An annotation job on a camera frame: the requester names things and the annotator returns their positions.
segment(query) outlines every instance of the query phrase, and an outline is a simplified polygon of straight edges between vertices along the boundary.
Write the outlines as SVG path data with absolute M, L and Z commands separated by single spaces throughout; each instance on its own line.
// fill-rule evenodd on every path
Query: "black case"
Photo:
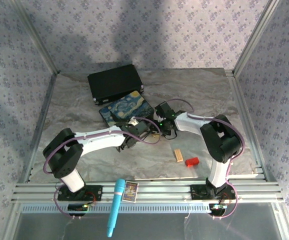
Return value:
M 144 91 L 144 85 L 132 64 L 90 74 L 88 82 L 97 105 L 116 101 L 133 91 Z

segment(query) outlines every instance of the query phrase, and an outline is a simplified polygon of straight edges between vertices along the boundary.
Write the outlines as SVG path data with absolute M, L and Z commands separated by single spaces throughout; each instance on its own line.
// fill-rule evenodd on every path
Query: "small wooden block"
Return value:
M 176 158 L 177 163 L 184 161 L 183 155 L 181 154 L 181 151 L 179 148 L 174 150 L 174 154 L 175 154 L 175 158 Z
M 159 138 L 160 134 L 159 134 L 159 133 L 153 133 L 152 136 L 153 136 L 154 138 Z

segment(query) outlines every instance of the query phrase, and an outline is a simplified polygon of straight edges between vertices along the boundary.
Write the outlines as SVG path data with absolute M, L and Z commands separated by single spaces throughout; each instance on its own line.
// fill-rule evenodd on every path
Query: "blue marker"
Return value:
M 108 238 L 111 238 L 113 236 L 113 232 L 114 232 L 116 222 L 117 222 L 121 198 L 125 190 L 125 184 L 126 184 L 126 181 L 121 178 L 119 178 L 115 182 L 114 196 L 112 200 L 112 206 L 111 206 L 110 216 L 109 216 L 108 225 L 107 225 L 108 229 L 107 229 L 106 235 Z

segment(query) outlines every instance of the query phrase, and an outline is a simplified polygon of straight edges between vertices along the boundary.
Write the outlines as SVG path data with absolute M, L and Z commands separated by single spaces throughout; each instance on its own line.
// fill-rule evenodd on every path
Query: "starry night painting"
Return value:
M 109 127 L 117 122 L 129 122 L 132 117 L 142 117 L 151 119 L 155 110 L 140 95 L 138 91 L 120 98 L 100 109 L 99 113 Z

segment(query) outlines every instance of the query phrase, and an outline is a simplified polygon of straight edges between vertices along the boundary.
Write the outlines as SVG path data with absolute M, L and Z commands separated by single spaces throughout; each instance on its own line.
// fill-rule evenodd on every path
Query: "patterned wallpaper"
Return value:
M 0 237 L 50 78 L 18 16 L 0 0 Z
M 61 71 L 233 69 L 268 0 L 23 0 Z
M 238 79 L 289 211 L 289 0 L 281 0 Z

